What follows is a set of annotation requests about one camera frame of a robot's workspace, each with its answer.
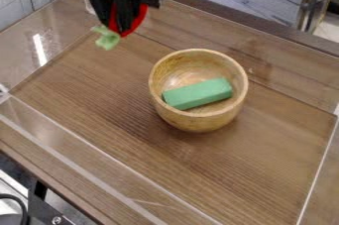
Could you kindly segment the red plush fruit green leaf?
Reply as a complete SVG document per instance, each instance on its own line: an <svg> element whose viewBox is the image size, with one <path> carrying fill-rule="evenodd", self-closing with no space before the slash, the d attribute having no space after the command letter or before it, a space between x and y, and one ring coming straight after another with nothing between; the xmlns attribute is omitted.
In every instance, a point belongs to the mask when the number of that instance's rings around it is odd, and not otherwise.
<svg viewBox="0 0 339 225"><path fill-rule="evenodd" d="M132 34L139 28L148 12L148 6L146 4L140 4L136 7L136 10L138 13L132 18L130 27L126 30L122 30L116 18L118 7L116 5L112 5L108 26L95 26L91 29L95 33L99 34L99 38L95 41L95 44L99 48L104 49L106 51L112 50L114 47L119 44L120 40Z"/></svg>

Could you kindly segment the wooden bowl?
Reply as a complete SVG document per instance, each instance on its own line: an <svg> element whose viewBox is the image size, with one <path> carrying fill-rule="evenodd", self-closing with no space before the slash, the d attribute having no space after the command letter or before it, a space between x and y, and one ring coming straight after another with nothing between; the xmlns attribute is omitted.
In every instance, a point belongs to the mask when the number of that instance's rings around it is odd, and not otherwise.
<svg viewBox="0 0 339 225"><path fill-rule="evenodd" d="M188 132L211 132L238 117L250 81L230 56L188 49L156 62L148 89L158 115L170 125Z"/></svg>

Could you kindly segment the green rectangular block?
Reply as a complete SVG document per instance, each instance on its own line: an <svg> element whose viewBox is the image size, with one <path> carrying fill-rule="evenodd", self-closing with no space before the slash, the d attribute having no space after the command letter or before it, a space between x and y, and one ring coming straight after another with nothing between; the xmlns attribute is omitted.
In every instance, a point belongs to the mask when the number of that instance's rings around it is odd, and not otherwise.
<svg viewBox="0 0 339 225"><path fill-rule="evenodd" d="M163 101L179 110L190 110L232 96L234 88L224 78L208 79L162 93Z"/></svg>

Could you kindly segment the clear acrylic tray wall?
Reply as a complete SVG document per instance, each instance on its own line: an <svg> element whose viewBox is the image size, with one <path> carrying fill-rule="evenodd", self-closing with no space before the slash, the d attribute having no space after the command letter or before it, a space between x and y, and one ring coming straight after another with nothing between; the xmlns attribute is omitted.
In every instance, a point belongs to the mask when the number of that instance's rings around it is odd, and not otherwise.
<svg viewBox="0 0 339 225"><path fill-rule="evenodd" d="M1 84L0 150L102 225L223 225Z"/></svg>

